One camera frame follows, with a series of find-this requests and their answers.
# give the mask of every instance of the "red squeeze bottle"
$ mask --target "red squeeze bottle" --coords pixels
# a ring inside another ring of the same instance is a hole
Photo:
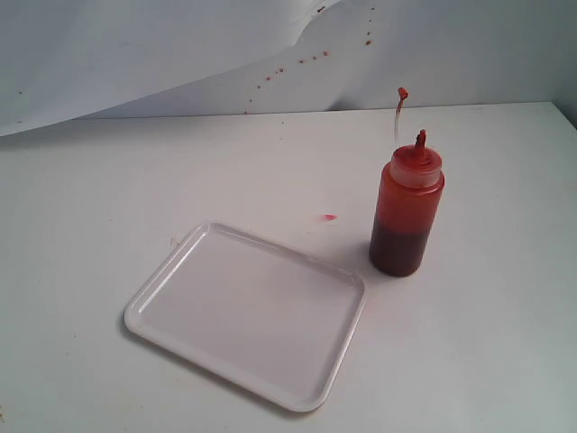
[[[441,156],[425,147],[425,139],[421,130],[415,145],[394,151],[380,176],[369,256],[377,269],[396,277],[420,266],[443,192]]]

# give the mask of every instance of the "white table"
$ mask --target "white table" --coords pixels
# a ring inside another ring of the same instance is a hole
[[[408,109],[444,156],[421,269],[367,261],[391,110],[72,121],[0,139],[0,432],[577,431],[577,133],[548,103]],[[320,221],[325,213],[338,215]],[[132,338],[197,223],[357,269],[326,404],[290,416]]]

